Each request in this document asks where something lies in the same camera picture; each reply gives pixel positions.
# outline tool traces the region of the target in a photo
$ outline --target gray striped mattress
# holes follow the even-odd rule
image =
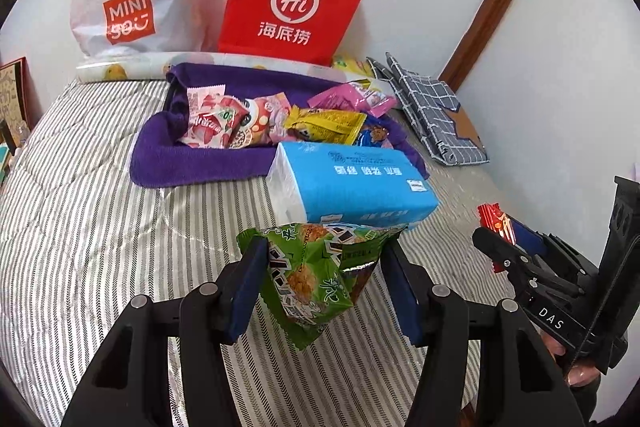
[[[138,130],[161,109],[164,82],[69,85],[35,129],[0,196],[0,358],[27,402],[60,424],[94,352],[137,294],[186,295],[238,260],[236,234],[270,227],[263,178],[149,190],[129,179]],[[415,137],[412,145],[427,151]],[[481,167],[430,159],[440,206],[404,232],[410,261],[474,301],[512,295],[470,236],[476,206],[502,201]],[[377,269],[356,307],[304,351],[259,299],[238,343],[223,348],[244,426],[400,426],[425,349],[400,333]],[[174,425],[187,425],[179,345],[170,344]],[[479,346],[468,352],[463,404],[478,386]]]

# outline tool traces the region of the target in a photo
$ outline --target plaid cloth bag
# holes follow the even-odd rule
[[[377,78],[394,88],[409,123],[434,160],[448,166],[487,163],[489,156],[456,95],[447,84],[405,70],[390,54],[389,67],[367,61]]]

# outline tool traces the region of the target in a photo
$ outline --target haidilao logo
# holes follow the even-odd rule
[[[300,24],[318,11],[320,0],[271,0],[273,14],[283,22]]]

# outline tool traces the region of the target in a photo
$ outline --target green snack bag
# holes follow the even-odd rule
[[[355,304],[383,245],[402,230],[292,223],[244,230],[238,245],[244,253],[255,235],[269,240],[269,268],[260,295],[296,347],[304,349],[328,321]]]

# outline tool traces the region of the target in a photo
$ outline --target tissue pack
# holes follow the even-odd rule
[[[414,225],[438,205],[404,153],[384,148],[282,142],[267,188],[277,225]]]

